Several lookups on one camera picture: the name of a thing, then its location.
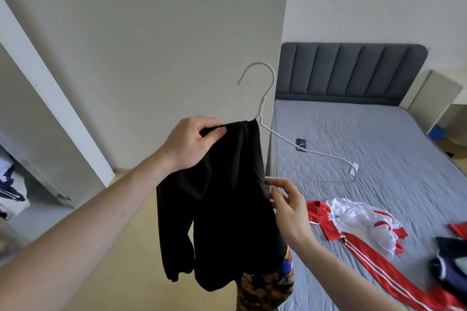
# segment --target upholstered headboard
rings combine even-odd
[[[284,43],[276,99],[398,106],[427,55],[420,44]]]

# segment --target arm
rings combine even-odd
[[[276,221],[290,247],[315,276],[341,311],[404,310],[381,289],[357,274],[343,261],[316,241],[310,228],[305,198],[288,180],[271,178],[271,196],[276,207]],[[283,188],[288,198],[279,193]]]
[[[168,174],[194,166],[225,134],[221,127],[199,135],[218,125],[209,117],[181,120],[156,153],[0,268],[0,311],[65,307],[154,188]]]

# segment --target red and white jacket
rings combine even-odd
[[[385,210],[345,198],[308,201],[311,224],[319,224],[330,240],[342,239],[368,272],[395,299],[416,310],[467,310],[441,288],[429,293],[415,286],[389,261],[403,253],[400,238],[408,236],[402,224]]]

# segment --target gray mattress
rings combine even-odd
[[[356,182],[318,183],[348,178],[348,166],[332,158],[296,151],[271,136],[272,176],[291,179],[306,200],[348,198],[381,207],[404,225],[405,254],[392,263],[423,290],[435,283],[427,263],[435,255],[435,236],[453,237],[447,223],[467,218],[467,178],[418,128],[402,108],[330,102],[276,100],[273,129],[307,149],[359,163]],[[320,243],[375,285],[377,282],[340,241],[329,242],[312,227]],[[336,310],[319,283],[294,258],[295,289],[281,311]]]

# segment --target forearm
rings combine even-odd
[[[0,269],[0,310],[61,310],[169,173],[155,153]]]
[[[316,240],[305,239],[295,252],[341,311],[404,310],[381,289],[358,275]]]

